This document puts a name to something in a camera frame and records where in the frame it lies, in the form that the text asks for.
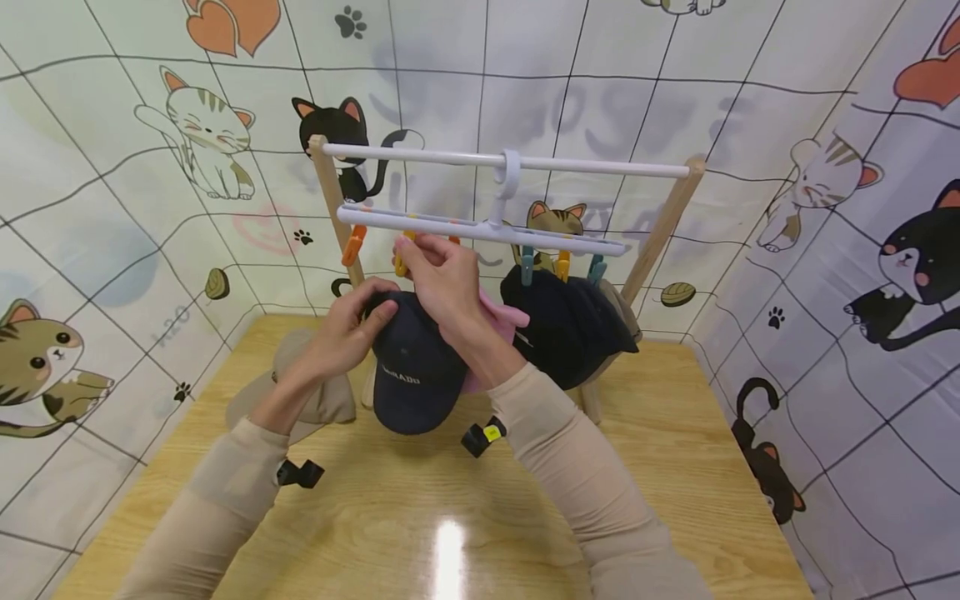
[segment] white horizontal bar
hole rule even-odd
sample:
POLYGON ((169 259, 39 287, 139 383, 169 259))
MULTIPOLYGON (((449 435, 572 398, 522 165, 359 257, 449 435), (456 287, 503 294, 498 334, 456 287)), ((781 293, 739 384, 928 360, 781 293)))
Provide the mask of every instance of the white horizontal bar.
MULTIPOLYGON (((414 162, 439 162, 441 164, 476 165, 481 167, 505 167, 507 163, 503 155, 470 155, 459 152, 407 150, 403 148, 355 146, 352 144, 324 144, 323 152, 327 156, 411 160, 414 162)), ((690 175, 690 168, 684 165, 612 162, 608 160, 577 160, 573 158, 545 158, 537 156, 521 156, 520 167, 539 171, 642 175, 675 180, 690 175)))
POLYGON ((487 221, 451 222, 442 217, 429 215, 411 216, 408 213, 392 210, 369 209, 356 204, 341 204, 337 208, 337 218, 351 225, 365 225, 374 228, 412 230, 418 233, 436 235, 455 235, 473 240, 489 240, 532 246, 542 250, 567 250, 604 256, 622 256, 627 247, 620 242, 595 239, 584 235, 566 236, 552 231, 514 228, 509 225, 496 226, 487 221))

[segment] navy baseball cap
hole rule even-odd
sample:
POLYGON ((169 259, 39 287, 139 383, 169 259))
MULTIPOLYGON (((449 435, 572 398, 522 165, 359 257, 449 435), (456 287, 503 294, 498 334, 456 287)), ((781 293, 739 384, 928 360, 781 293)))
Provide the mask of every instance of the navy baseball cap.
POLYGON ((453 410, 467 377, 467 363, 444 341, 412 292, 374 294, 366 315, 385 300, 394 300, 398 310, 373 340, 373 413, 396 433, 426 433, 453 410))

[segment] orange clothespin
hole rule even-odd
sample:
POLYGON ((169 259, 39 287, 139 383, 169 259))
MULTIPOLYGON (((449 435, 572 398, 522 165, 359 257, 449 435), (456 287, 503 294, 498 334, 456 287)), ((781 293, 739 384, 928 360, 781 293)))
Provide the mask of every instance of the orange clothespin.
MULTIPOLYGON (((407 236, 408 238, 410 238, 411 241, 412 241, 415 237, 417 237, 417 235, 416 235, 413 231, 410 231, 410 230, 404 231, 404 232, 403 232, 403 235, 405 235, 405 236, 407 236)), ((399 255, 399 254, 394 258, 394 273, 396 273, 396 276, 398 276, 398 277, 403 277, 403 276, 406 276, 406 275, 407 275, 407 266, 406 266, 405 264, 403 264, 403 259, 400 258, 400 255, 399 255)))
MULTIPOLYGON (((454 219, 454 220, 450 221, 450 223, 456 225, 456 224, 457 224, 457 221, 456 221, 456 219, 454 219)), ((457 246, 460 246, 460 238, 457 237, 456 235, 451 235, 451 236, 450 236, 450 241, 453 242, 454 244, 456 244, 457 246)))
POLYGON ((344 255, 340 259, 340 264, 345 267, 352 267, 356 262, 357 255, 360 254, 360 247, 363 246, 363 238, 367 237, 367 227, 363 225, 354 225, 350 232, 350 239, 347 241, 347 247, 344 248, 344 255))
POLYGON ((557 259, 557 277, 560 278, 560 281, 566 283, 566 279, 570 276, 570 252, 566 250, 560 251, 560 257, 557 259))

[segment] pink cap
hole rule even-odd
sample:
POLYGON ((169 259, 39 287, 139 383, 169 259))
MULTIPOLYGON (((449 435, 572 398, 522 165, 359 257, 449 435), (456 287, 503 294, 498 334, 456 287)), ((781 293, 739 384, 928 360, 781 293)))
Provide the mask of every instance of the pink cap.
MULTIPOLYGON (((514 342, 514 330, 517 327, 525 327, 530 324, 530 316, 520 310, 506 304, 497 304, 487 296, 487 292, 480 288, 480 309, 483 311, 487 322, 493 326, 493 330, 501 338, 512 344, 514 342)), ((474 394, 484 392, 480 385, 480 380, 473 374, 473 371, 467 372, 467 378, 464 379, 463 394, 474 394)))

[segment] wooden rack post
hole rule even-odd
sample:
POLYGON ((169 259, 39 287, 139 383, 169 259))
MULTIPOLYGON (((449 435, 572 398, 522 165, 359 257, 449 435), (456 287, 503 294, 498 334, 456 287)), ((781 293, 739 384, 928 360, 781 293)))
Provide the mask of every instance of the wooden rack post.
MULTIPOLYGON (((337 207, 344 203, 344 192, 340 189, 337 168, 333 165, 333 156, 327 156, 321 150, 325 143, 325 135, 312 136, 309 142, 310 158, 313 160, 313 168, 317 172, 317 179, 320 180, 320 189, 324 192, 326 210, 330 213, 330 222, 333 224, 333 232, 337 236, 340 252, 343 252, 350 239, 350 226, 337 218, 337 207)), ((347 267, 347 273, 350 277, 350 284, 354 288, 363 283, 363 267, 360 265, 359 256, 352 265, 347 267)))
MULTIPOLYGON (((627 304, 633 306, 636 300, 636 294, 643 287, 643 283, 650 275, 650 271, 657 262, 657 257, 663 252, 667 241, 673 230, 677 228, 681 216, 684 214, 686 205, 689 204, 693 192, 696 191, 700 179, 703 178, 707 166, 704 158, 700 155, 692 156, 686 161, 686 166, 690 168, 690 174, 685 178, 678 179, 670 189, 670 195, 666 197, 663 208, 660 210, 660 216, 654 224, 650 236, 647 238, 643 249, 636 257, 633 269, 627 276, 627 282, 623 285, 621 296, 627 301, 627 304)), ((580 401, 584 408, 584 413, 595 423, 599 423, 603 418, 603 410, 600 408, 600 390, 594 379, 589 383, 580 386, 580 401)))

